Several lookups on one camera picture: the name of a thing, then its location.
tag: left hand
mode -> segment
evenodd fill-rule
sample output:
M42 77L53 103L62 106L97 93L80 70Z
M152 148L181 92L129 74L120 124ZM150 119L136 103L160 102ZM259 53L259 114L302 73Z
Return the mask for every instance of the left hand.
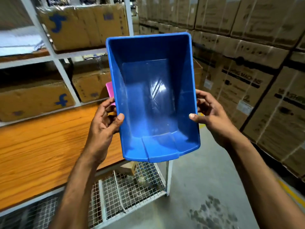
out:
M112 103L114 98L105 100L98 107L84 148L84 153L89 153L98 164L105 160L112 136L119 131L125 117L122 113L116 116L116 106ZM108 115L110 112L115 112L115 115Z

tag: floor stain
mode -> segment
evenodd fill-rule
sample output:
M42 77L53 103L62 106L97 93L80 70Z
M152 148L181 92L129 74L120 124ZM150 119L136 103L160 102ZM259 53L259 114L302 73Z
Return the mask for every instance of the floor stain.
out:
M191 219L197 223L197 228L239 229L236 215L212 195L208 195L208 199L199 210L190 209L189 212Z

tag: pink object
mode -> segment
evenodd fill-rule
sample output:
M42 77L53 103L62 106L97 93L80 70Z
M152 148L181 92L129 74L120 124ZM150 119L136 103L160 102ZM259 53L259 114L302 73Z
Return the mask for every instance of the pink object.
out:
M112 82L106 83L106 88L107 88L109 97L114 97Z

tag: blue plastic bin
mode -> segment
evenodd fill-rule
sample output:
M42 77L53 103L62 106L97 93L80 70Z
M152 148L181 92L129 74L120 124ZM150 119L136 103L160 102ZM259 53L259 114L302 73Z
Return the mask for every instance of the blue plastic bin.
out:
M106 41L123 157L164 162L200 147L191 35L112 37Z

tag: hand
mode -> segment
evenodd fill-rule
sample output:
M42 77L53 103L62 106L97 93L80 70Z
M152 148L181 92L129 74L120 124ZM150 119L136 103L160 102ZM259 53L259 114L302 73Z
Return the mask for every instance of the hand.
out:
M114 98L105 100L98 107L84 148L84 153L89 153L98 164L105 160L112 136L119 131L125 117L122 113L116 116L116 107L112 103ZM115 112L115 115L108 115L110 112Z
M208 92L196 90L199 116L191 113L190 119L205 124L213 135L215 141L228 150L233 143L248 141L242 133L232 124L221 104Z

